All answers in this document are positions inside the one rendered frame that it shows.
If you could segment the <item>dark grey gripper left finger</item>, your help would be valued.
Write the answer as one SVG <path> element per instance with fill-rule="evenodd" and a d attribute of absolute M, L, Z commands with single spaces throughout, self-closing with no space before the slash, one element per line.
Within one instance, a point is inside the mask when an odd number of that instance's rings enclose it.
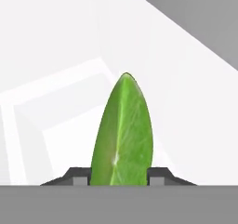
<path fill-rule="evenodd" d="M 70 167 L 62 177 L 43 183 L 43 186 L 89 186 L 90 179 L 90 167 Z"/>

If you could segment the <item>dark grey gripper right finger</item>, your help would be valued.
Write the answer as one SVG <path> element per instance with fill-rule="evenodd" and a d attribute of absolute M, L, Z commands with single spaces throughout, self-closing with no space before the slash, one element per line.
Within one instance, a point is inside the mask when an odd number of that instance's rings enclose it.
<path fill-rule="evenodd" d="M 147 185 L 148 186 L 194 186 L 185 179 L 175 177 L 167 167 L 150 167 L 147 170 Z"/>

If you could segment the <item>green lemon wedge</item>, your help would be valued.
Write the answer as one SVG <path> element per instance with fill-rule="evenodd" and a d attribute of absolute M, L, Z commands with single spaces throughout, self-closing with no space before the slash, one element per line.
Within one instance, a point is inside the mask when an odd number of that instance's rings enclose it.
<path fill-rule="evenodd" d="M 91 162 L 92 186 L 145 186 L 152 166 L 152 122 L 135 78 L 125 72 L 105 106 Z"/>

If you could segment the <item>white fridge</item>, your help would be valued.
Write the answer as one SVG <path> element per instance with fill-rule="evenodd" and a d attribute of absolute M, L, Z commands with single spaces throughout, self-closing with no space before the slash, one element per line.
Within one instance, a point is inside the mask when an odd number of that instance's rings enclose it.
<path fill-rule="evenodd" d="M 125 72 L 147 100 L 154 164 L 238 185 L 238 0 L 0 0 L 0 185 L 89 165 Z"/>

